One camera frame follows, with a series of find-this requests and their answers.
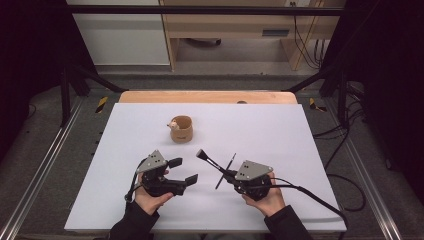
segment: silver mounting plate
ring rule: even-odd
[[[272,167],[246,160],[234,178],[240,181],[249,181],[272,172],[272,170]]]
[[[152,154],[147,156],[146,160],[144,160],[143,164],[137,169],[137,173],[146,172],[158,167],[162,167],[166,165],[168,161],[163,158],[162,154],[160,154],[159,150],[155,150]]]

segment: yellow and black tape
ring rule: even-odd
[[[316,110],[321,111],[321,112],[327,112],[327,108],[326,107],[318,107],[315,104],[315,100],[313,98],[309,98],[309,108],[310,109],[316,109]]]
[[[97,106],[96,113],[101,113],[106,104],[107,97],[102,97],[99,101],[99,105]]]

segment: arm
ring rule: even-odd
[[[268,175],[272,184],[275,185],[274,173],[271,172]],[[262,212],[265,216],[265,224],[276,239],[312,239],[293,208],[286,206],[280,188],[271,188],[268,195],[259,201],[254,201],[246,195],[243,195],[243,199],[247,205]]]
[[[138,176],[139,182],[141,182],[141,176],[142,174]],[[125,210],[124,217],[112,227],[106,239],[147,240],[150,230],[159,219],[157,209],[172,197],[172,193],[152,197],[144,187],[139,187],[135,191],[134,201]]]

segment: black sleeve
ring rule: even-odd
[[[290,205],[270,217],[265,217],[265,224],[277,240],[312,239]]]
[[[158,219],[157,211],[150,216],[136,202],[132,202],[127,207],[124,217],[112,227],[106,239],[147,240],[150,230]]]

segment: white tabletop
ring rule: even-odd
[[[177,144],[170,138],[166,124],[177,115],[193,120],[189,143]],[[137,165],[156,149],[165,159],[183,158],[168,179],[184,180],[194,174],[199,178],[183,196],[159,209],[161,217],[152,231],[268,231],[263,215],[247,206],[232,185],[223,180],[215,190],[222,174],[195,156],[199,149],[224,168],[236,153],[232,170],[244,160],[271,166],[276,177],[308,189],[338,209],[299,104],[117,103],[65,229],[110,229],[124,214],[124,195]],[[310,197],[295,189],[282,191],[308,230],[346,230],[338,215]]]

